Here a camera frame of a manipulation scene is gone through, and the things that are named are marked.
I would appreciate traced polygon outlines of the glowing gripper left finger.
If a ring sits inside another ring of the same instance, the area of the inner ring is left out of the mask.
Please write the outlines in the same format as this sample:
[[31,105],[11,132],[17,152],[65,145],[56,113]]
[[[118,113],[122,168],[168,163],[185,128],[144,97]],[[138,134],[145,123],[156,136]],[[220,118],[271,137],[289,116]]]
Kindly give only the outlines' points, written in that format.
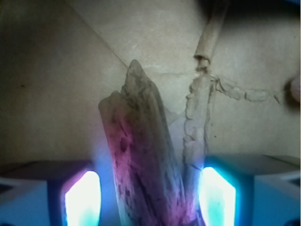
[[2,226],[97,226],[101,183],[90,161],[32,161],[0,167]]

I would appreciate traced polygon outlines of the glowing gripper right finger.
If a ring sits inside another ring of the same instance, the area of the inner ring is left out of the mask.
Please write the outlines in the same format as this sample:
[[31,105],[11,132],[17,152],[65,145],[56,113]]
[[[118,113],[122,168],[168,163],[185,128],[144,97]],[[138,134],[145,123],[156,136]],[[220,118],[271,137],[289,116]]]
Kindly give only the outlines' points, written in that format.
[[206,226],[298,226],[301,161],[289,155],[216,154],[205,159],[199,206]]

